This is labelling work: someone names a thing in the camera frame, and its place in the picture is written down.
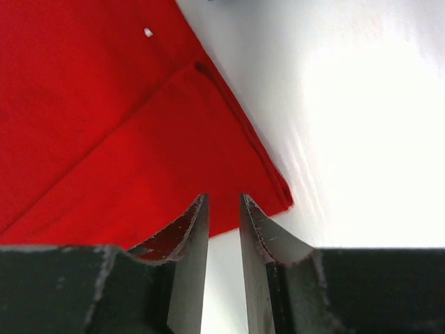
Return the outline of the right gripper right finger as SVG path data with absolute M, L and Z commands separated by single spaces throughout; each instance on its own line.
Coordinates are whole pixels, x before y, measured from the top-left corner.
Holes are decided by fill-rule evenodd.
M 443 333 L 441 248 L 315 248 L 241 196 L 250 333 Z

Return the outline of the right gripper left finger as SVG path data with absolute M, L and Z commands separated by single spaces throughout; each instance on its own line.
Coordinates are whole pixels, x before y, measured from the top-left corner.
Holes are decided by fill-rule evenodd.
M 209 199 L 130 250 L 3 246 L 2 333 L 199 333 Z

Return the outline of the red t-shirt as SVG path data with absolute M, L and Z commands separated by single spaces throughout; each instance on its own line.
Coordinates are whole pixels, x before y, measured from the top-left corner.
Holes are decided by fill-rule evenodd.
M 1 243 L 131 248 L 289 186 L 175 1 L 1 2 Z

